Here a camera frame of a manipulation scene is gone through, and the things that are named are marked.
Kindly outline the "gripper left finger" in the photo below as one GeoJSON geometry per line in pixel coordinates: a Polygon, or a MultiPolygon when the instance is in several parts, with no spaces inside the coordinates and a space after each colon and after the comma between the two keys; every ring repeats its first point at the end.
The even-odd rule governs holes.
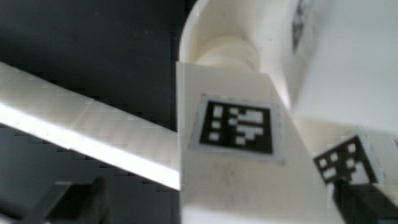
{"type": "Polygon", "coordinates": [[[114,224],[106,179],[58,182],[17,224],[114,224]]]}

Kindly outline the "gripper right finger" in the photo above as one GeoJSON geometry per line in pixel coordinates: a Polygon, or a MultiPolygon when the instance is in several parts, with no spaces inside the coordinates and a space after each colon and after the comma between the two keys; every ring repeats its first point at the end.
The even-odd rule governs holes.
{"type": "Polygon", "coordinates": [[[345,224],[398,224],[398,206],[372,184],[338,181],[333,199],[345,224]]]}

